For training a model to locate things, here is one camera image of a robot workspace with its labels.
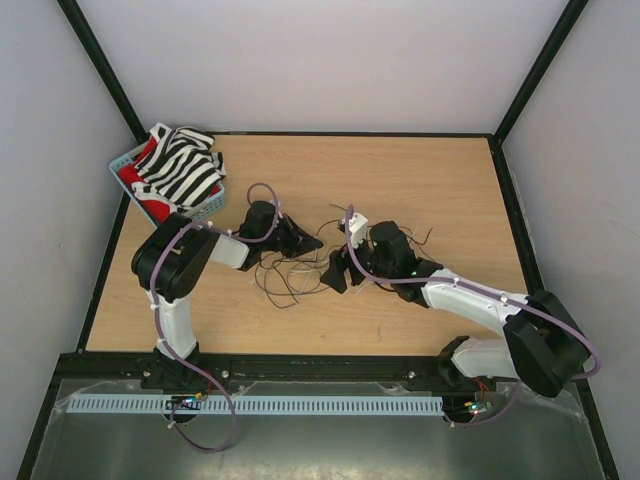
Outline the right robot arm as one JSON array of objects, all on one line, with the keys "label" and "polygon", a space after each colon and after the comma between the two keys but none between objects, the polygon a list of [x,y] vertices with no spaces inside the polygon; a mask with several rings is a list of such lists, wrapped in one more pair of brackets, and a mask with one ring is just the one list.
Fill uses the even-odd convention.
[{"label": "right robot arm", "polygon": [[456,337],[439,353],[439,381],[458,389],[476,377],[519,380],[535,393],[556,397],[587,376],[594,347],[557,296],[546,290],[517,294],[471,281],[419,257],[393,221],[370,226],[358,213],[338,223],[345,244],[329,256],[324,285],[338,293],[369,280],[407,303],[446,311],[491,332],[482,340]]}]

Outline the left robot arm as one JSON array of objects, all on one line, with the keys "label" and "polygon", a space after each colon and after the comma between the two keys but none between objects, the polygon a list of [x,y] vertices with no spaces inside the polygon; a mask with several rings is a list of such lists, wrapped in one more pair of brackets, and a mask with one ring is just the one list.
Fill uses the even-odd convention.
[{"label": "left robot arm", "polygon": [[191,319],[191,295],[206,266],[226,265],[247,271],[264,252],[287,259],[320,249],[323,242],[306,232],[278,202],[254,201],[236,231],[170,214],[135,253],[132,272],[145,290],[154,313],[156,349],[169,358],[164,375],[177,387],[194,384],[199,362]]}]

